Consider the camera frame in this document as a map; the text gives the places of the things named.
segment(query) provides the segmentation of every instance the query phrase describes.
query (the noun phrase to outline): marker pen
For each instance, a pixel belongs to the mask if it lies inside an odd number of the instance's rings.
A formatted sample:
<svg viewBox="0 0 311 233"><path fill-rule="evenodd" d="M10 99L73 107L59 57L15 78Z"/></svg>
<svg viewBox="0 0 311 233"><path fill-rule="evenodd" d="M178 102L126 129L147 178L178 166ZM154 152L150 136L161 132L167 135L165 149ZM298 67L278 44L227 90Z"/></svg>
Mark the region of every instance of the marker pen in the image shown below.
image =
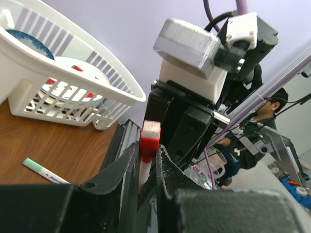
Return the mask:
<svg viewBox="0 0 311 233"><path fill-rule="evenodd" d="M23 164L53 183L69 183L29 158L25 159Z"/></svg>

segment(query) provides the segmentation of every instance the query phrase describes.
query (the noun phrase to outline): blue plate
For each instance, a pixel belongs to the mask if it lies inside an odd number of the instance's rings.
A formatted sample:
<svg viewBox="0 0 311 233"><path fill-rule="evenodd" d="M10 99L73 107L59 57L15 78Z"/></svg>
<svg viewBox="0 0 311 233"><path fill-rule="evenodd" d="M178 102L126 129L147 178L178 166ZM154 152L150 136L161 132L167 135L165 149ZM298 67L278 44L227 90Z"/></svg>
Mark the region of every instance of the blue plate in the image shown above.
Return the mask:
<svg viewBox="0 0 311 233"><path fill-rule="evenodd" d="M28 46L29 48L33 49L34 51L40 53L43 56L46 56L52 60L54 60L54 56L51 51L42 44L39 40L34 38L33 36L23 33L17 30L6 30L11 36L15 39L19 40L24 45Z"/></svg>

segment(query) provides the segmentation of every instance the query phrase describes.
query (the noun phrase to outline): blue object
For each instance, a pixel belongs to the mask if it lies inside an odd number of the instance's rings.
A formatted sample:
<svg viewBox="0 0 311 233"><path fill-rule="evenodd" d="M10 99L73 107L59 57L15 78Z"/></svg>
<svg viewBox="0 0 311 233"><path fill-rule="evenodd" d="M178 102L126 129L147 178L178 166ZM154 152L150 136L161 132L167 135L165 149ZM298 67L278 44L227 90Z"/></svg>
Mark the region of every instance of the blue object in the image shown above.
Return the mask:
<svg viewBox="0 0 311 233"><path fill-rule="evenodd" d="M23 33L21 31L17 30L6 30L11 36L13 36L15 39L19 40L24 45L28 46L32 50L40 53L43 56L46 56L52 60L54 60L54 56L51 53L51 51L39 40L34 38L32 35L29 35L27 33Z"/></svg>
<svg viewBox="0 0 311 233"><path fill-rule="evenodd" d="M223 179L228 179L232 176L235 176L241 169L241 164L239 162L234 162L231 151L228 148L219 144L215 144L213 147L218 149L227 160L227 163L224 165L225 173L221 178L217 179L217 181L221 182Z"/></svg>
<svg viewBox="0 0 311 233"><path fill-rule="evenodd" d="M302 206L307 209L311 209L311 197L302 197L296 192L297 186L291 186L288 181L293 181L290 176L287 176L280 180L284 187L290 192L290 194L295 198L297 202L299 202Z"/></svg>

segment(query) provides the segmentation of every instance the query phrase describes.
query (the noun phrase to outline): screw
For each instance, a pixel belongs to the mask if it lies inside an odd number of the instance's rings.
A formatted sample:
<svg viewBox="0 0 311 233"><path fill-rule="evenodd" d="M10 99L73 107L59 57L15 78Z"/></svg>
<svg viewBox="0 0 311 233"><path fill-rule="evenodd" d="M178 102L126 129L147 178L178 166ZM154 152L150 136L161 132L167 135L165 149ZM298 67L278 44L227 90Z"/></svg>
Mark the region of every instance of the screw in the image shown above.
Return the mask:
<svg viewBox="0 0 311 233"><path fill-rule="evenodd" d="M155 85L157 85L158 83L158 80L154 80L152 83L151 83L151 88L150 90L154 89Z"/></svg>

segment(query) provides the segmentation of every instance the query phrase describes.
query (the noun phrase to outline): dark jacket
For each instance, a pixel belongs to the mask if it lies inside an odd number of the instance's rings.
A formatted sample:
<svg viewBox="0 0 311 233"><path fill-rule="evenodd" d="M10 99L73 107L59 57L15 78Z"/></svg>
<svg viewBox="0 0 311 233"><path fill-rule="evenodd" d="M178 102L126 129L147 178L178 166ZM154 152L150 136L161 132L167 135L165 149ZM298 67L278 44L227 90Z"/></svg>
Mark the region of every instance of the dark jacket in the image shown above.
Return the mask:
<svg viewBox="0 0 311 233"><path fill-rule="evenodd" d="M258 122L276 130L276 123L275 123L274 119L271 120L271 118L268 118L265 120L259 120ZM250 122L249 119L245 119L240 124L240 126L243 127L243 130L244 130L244 133L246 134L246 137L253 144L258 142L261 139L260 134L256 131L259 128L259 126L256 123ZM251 152L249 152L247 149L245 149L245 146L239 140L237 140L237 137L235 137L233 134L231 134L230 139L231 139L231 143L230 143L229 147L231 149L237 148L237 149L241 150L239 156L235 152L233 152L233 150L231 152L232 152L232 155L240 162L241 168L243 168L243 169L253 168L254 166L256 166L257 162L265 156L264 154L261 154L259 152L255 155L253 155Z"/></svg>

